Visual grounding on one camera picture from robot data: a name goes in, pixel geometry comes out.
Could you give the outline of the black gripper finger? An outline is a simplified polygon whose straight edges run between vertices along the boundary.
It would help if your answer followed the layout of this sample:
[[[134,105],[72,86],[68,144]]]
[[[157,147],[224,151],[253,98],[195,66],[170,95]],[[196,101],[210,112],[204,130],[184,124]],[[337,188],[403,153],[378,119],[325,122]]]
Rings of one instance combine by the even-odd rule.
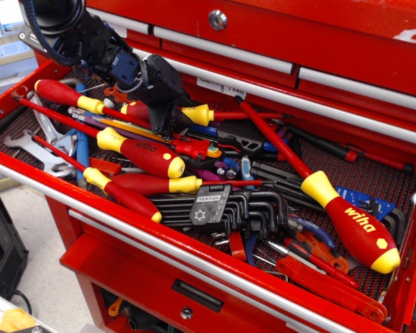
[[[193,125],[193,121],[175,105],[168,112],[168,122],[172,129],[185,129]]]
[[[162,137],[169,137],[168,106],[165,103],[150,105],[148,107],[149,120],[152,132]]]

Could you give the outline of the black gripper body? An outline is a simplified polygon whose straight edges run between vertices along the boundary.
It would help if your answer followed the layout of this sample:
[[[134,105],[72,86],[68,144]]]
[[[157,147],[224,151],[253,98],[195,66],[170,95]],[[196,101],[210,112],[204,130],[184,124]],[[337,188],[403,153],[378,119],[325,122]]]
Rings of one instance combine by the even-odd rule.
[[[180,72],[163,57],[149,55],[143,60],[138,55],[132,57],[139,68],[131,84],[131,97],[158,114],[166,114],[175,106],[194,106],[194,101],[183,87]]]

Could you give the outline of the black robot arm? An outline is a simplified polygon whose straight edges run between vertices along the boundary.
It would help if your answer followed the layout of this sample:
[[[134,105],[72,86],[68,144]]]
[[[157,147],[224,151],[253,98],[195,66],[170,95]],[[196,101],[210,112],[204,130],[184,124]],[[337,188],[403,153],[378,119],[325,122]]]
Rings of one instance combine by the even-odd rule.
[[[146,105],[152,130],[165,137],[190,128],[183,109],[194,105],[180,73],[163,57],[140,58],[85,1],[20,1],[23,41],[67,67],[84,66],[109,86]]]

